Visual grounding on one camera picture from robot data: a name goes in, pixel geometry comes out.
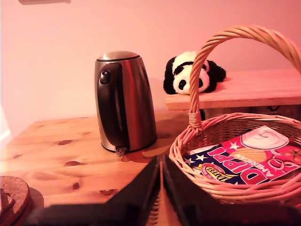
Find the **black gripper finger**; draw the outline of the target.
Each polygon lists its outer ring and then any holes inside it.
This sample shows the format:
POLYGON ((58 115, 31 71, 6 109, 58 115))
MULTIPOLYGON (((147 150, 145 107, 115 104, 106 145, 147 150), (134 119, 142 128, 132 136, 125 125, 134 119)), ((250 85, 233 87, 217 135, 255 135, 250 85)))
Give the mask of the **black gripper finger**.
POLYGON ((219 226, 210 211, 218 202, 199 188, 167 157, 162 157, 163 178, 167 195, 183 226, 219 226))
POLYGON ((145 226, 160 185, 159 163, 157 158, 106 202, 110 211, 108 226, 145 226))

